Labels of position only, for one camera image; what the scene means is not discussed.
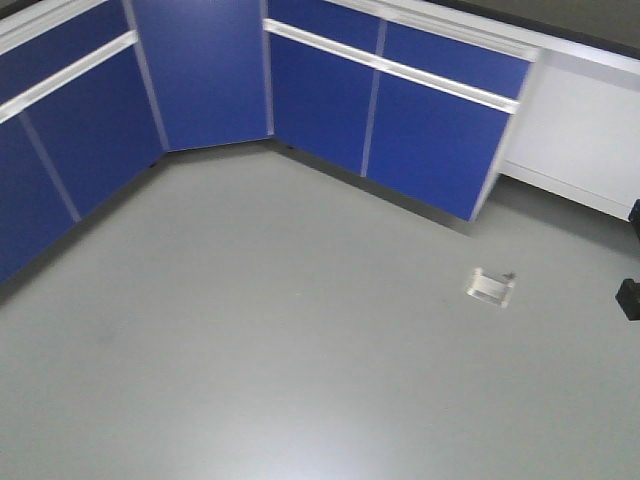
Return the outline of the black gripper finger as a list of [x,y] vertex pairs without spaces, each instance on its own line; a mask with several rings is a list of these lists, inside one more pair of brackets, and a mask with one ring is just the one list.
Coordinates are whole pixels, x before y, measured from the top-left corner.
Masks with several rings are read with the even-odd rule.
[[628,221],[632,225],[640,223],[640,199],[636,199],[628,215]]
[[631,278],[624,279],[615,299],[628,320],[640,319],[639,283]]

